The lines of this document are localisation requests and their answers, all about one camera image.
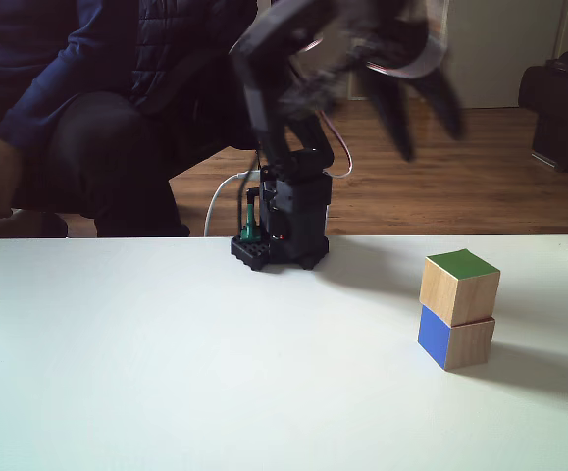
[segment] white door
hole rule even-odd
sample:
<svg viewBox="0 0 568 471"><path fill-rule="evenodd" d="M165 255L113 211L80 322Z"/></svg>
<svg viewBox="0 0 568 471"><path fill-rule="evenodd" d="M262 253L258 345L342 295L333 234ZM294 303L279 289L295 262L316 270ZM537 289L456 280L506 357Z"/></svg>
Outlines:
<svg viewBox="0 0 568 471"><path fill-rule="evenodd" d="M517 106L523 73L554 55L564 3L451 0L446 70L463 106Z"/></svg>

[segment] pants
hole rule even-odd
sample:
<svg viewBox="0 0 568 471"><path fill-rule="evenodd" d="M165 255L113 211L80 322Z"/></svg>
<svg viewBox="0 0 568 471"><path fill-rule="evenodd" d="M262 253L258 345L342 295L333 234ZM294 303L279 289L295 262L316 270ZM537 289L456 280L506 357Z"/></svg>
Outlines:
<svg viewBox="0 0 568 471"><path fill-rule="evenodd" d="M0 100L0 120L13 103ZM13 207L91 218L100 237L188 236L162 139L123 97L80 96L46 149L27 155Z"/></svg>

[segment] wooden cube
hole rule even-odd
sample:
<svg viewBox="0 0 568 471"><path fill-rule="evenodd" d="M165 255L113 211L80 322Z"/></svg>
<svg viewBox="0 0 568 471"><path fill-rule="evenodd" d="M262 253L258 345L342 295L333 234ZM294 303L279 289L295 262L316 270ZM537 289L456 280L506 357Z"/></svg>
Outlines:
<svg viewBox="0 0 568 471"><path fill-rule="evenodd" d="M492 316L500 272L469 250L428 257L421 284L421 304L448 326Z"/></svg>
<svg viewBox="0 0 568 471"><path fill-rule="evenodd" d="M419 344L447 371L489 361L495 320L449 327L423 306Z"/></svg>

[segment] blue-faced block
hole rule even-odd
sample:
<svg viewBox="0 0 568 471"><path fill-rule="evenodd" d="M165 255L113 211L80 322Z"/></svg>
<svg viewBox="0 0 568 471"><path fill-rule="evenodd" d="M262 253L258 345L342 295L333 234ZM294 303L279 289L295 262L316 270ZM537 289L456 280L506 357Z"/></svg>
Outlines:
<svg viewBox="0 0 568 471"><path fill-rule="evenodd" d="M421 313L419 344L443 370L477 365L489 361L493 318L449 327L426 306Z"/></svg>

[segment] robotic arm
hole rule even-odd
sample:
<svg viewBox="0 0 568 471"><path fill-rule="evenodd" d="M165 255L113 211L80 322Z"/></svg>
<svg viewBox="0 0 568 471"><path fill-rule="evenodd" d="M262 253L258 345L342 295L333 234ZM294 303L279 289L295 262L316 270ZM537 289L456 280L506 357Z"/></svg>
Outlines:
<svg viewBox="0 0 568 471"><path fill-rule="evenodd" d="M330 103L346 73L359 77L404 159L414 158L404 83L430 102L452 137L462 134L458 101L439 68L446 51L447 0L428 0L428 21L417 24L397 18L409 1L283 0L233 48L252 126L268 160L259 190L247 193L248 223L232 241L232 254L251 269L296 263L311 270L329 252L325 226L332 178L326 169L334 153L316 111ZM290 56L336 17L348 34L348 53L329 69L301 78ZM286 129L296 134L302 150L290 150ZM259 228L251 214L258 196Z"/></svg>

